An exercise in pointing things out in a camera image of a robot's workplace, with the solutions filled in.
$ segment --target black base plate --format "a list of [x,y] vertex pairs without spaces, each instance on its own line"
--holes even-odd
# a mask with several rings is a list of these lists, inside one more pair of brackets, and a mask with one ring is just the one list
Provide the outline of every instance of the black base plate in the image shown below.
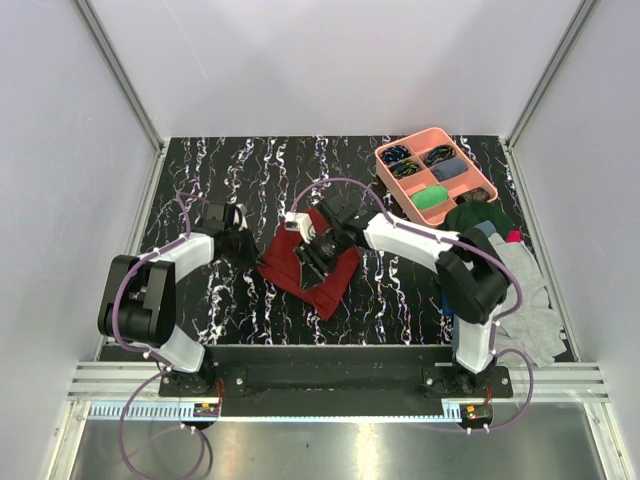
[[[447,388],[451,374],[458,367],[431,365],[422,369],[422,379],[425,385],[425,395],[429,398],[485,398],[486,387],[476,388],[473,392],[465,393],[459,388]],[[493,398],[512,398],[513,388],[511,387],[511,377],[507,367],[493,367],[487,385],[491,386],[491,396]]]
[[[440,397],[425,397],[424,372],[441,375],[443,367],[434,365],[452,358],[444,346],[243,345],[216,346],[212,353],[225,384],[223,415],[233,417],[442,415]],[[504,367],[490,377],[496,398],[510,396],[504,377]],[[160,395],[196,396],[173,384],[163,384]]]

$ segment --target pile of clothes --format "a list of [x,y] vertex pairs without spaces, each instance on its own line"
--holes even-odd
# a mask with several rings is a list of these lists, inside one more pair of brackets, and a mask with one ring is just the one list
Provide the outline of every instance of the pile of clothes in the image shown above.
[[[547,283],[533,253],[522,242],[520,231],[514,229],[511,219],[493,203],[477,200],[464,202],[447,214],[440,228],[464,232],[473,227],[481,230],[489,238],[496,253],[518,279],[522,288],[523,299],[520,308],[500,319],[500,326],[496,332],[496,350],[517,348],[537,366],[551,365],[555,361],[554,357],[566,350],[560,338],[562,321],[549,306]],[[502,306],[503,311],[512,307],[515,301],[515,288],[510,285]],[[519,356],[505,355],[498,363],[520,366],[523,361]]]

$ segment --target pink compartment organizer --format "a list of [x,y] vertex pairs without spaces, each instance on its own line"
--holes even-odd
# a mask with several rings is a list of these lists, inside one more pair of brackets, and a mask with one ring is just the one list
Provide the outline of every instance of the pink compartment organizer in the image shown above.
[[[407,159],[418,164],[420,167],[419,172],[400,180],[393,176],[389,170],[389,166],[382,161],[382,152],[394,145],[403,145],[411,152],[411,157]],[[467,167],[469,167],[468,170],[449,180],[438,182],[436,177],[431,173],[431,170],[426,167],[424,159],[431,150],[439,145],[451,145],[456,150],[456,157],[465,161]],[[487,180],[478,167],[469,160],[469,157],[464,154],[455,142],[451,140],[451,137],[441,128],[429,128],[378,147],[376,149],[376,173],[387,186],[393,198],[395,198],[402,207],[402,210],[407,217],[409,217],[409,220],[427,227],[437,227],[442,224],[447,213],[456,207],[456,197],[474,188],[486,190],[489,193],[489,202],[493,202],[498,198],[496,187]],[[448,190],[449,198],[434,207],[426,210],[418,210],[411,201],[411,195],[431,185],[442,185]]]

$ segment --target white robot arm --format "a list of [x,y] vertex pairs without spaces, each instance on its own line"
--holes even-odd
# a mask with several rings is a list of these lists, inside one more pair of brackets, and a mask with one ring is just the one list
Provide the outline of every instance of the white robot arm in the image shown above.
[[[142,257],[120,255],[112,261],[98,317],[103,335],[113,336],[116,291]],[[205,385],[214,378],[213,360],[206,348],[176,325],[175,285],[220,257],[239,267],[253,265],[258,258],[242,205],[209,205],[186,241],[150,259],[131,279],[118,314],[125,341],[158,353],[174,371],[194,374]]]
[[455,313],[454,328],[459,332],[455,362],[472,376],[488,369],[493,360],[492,320],[501,309],[509,282],[489,262],[441,241],[463,241],[499,260],[482,232],[471,229],[461,235],[392,216],[394,225],[386,214],[361,210],[341,198],[324,199],[316,207],[331,225],[321,236],[309,229],[306,214],[289,213],[285,217],[287,229],[302,230],[304,243],[296,253],[302,265],[303,290],[325,281],[337,258],[353,246],[389,252],[419,263],[438,275]]

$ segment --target green item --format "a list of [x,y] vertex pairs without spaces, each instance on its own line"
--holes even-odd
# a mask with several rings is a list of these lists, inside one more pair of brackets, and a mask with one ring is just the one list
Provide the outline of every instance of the green item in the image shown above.
[[418,193],[411,195],[411,201],[418,210],[426,210],[427,208],[440,205],[449,198],[449,192],[441,185],[432,185],[420,190]]
[[447,213],[440,229],[464,232],[487,220],[493,223],[502,238],[506,239],[509,232],[514,229],[513,222],[500,210],[500,207],[478,200],[464,202]]

